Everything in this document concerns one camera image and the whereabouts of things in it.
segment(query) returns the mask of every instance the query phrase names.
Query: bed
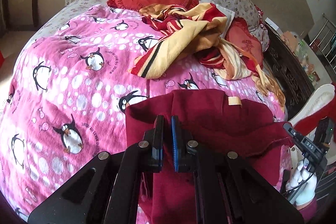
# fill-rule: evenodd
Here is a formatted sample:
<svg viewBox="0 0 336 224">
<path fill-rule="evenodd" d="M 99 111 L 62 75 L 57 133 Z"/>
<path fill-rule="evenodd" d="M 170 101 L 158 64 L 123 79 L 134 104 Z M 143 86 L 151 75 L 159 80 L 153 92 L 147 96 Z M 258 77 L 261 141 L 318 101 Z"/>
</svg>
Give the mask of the bed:
<svg viewBox="0 0 336 224">
<path fill-rule="evenodd" d="M 159 79 L 120 73 L 120 68 L 143 53 L 139 39 L 158 39 L 161 34 L 149 26 L 137 31 L 141 22 L 137 12 L 110 9 L 106 1 L 74 1 L 36 32 L 16 61 L 0 117 L 0 190 L 25 220 L 98 152 L 117 153 L 126 148 L 124 110 L 131 100 L 133 104 L 166 94 L 192 80 L 198 89 L 221 89 L 228 96 L 263 103 L 275 121 L 285 119 L 274 94 L 259 94 L 251 77 L 219 81 L 192 56 L 176 62 Z M 267 49 L 267 31 L 250 0 L 211 1 L 243 17 L 249 32 Z M 85 24 L 95 24 L 95 31 L 84 35 Z M 50 38 L 48 50 L 41 50 L 44 37 Z M 88 58 L 94 56 L 101 60 L 92 65 Z M 68 134 L 75 136 L 72 143 Z M 284 147 L 280 178 L 284 168 L 290 168 L 289 158 Z M 279 189 L 280 185 L 281 179 L 274 186 Z M 138 221 L 146 222 L 141 210 Z"/>
</svg>

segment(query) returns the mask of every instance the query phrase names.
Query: floor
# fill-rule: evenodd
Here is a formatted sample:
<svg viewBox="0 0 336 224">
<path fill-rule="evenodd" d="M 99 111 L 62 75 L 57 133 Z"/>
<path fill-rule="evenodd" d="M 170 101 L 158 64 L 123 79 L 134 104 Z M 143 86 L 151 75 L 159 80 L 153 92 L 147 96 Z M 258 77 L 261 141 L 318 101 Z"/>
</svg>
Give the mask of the floor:
<svg viewBox="0 0 336 224">
<path fill-rule="evenodd" d="M 16 59 L 35 32 L 8 32 L 0 38 L 0 51 L 5 62 L 0 68 L 0 104 L 7 98 Z"/>
</svg>

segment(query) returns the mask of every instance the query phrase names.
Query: stainless steel railing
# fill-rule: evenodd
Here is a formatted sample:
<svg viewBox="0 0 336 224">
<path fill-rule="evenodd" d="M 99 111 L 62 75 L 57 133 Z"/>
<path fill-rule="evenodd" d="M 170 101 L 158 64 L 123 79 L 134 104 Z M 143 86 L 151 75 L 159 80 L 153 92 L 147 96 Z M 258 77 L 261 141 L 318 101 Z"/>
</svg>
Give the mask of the stainless steel railing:
<svg viewBox="0 0 336 224">
<path fill-rule="evenodd" d="M 336 78 L 336 25 L 325 14 L 322 14 L 325 24 L 310 43 L 330 77 Z"/>
</svg>

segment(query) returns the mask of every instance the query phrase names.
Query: electrical outlet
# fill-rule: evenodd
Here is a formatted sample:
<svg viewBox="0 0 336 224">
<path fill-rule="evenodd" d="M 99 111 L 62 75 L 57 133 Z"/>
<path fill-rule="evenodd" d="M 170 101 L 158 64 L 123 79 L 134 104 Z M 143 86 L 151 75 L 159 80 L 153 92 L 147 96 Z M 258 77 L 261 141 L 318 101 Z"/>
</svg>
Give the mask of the electrical outlet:
<svg viewBox="0 0 336 224">
<path fill-rule="evenodd" d="M 71 3 L 71 0 L 65 0 L 64 6 L 67 6 Z"/>
</svg>

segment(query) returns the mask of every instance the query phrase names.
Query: blue gripper pad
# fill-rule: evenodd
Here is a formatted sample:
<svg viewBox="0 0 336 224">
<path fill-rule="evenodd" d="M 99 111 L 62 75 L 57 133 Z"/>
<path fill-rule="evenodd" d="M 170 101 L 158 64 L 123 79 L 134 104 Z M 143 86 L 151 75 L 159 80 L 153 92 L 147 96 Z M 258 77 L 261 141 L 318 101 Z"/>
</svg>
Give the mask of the blue gripper pad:
<svg viewBox="0 0 336 224">
<path fill-rule="evenodd" d="M 171 118 L 171 130 L 173 135 L 173 160 L 175 172 L 179 169 L 179 151 L 177 149 L 177 139 L 176 139 L 176 130 L 175 130 L 175 118 Z"/>
</svg>

